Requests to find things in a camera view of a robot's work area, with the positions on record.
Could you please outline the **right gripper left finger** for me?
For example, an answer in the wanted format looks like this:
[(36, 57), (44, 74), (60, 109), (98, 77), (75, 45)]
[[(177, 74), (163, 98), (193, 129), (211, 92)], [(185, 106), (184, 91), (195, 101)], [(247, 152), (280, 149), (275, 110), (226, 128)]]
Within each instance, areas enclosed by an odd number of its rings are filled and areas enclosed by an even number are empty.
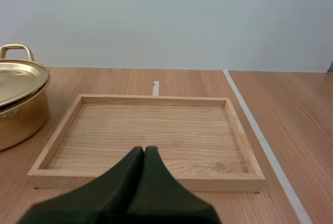
[(120, 223), (143, 171), (143, 149), (133, 148), (88, 184), (34, 204), (19, 223)]

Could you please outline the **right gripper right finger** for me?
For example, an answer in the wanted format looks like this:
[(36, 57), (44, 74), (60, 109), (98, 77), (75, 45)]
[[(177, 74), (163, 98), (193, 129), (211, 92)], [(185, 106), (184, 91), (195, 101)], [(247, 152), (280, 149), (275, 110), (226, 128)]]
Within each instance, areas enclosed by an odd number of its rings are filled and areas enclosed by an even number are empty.
[(98, 223), (220, 223), (211, 204), (171, 175), (156, 146), (133, 148), (103, 177), (112, 195)]

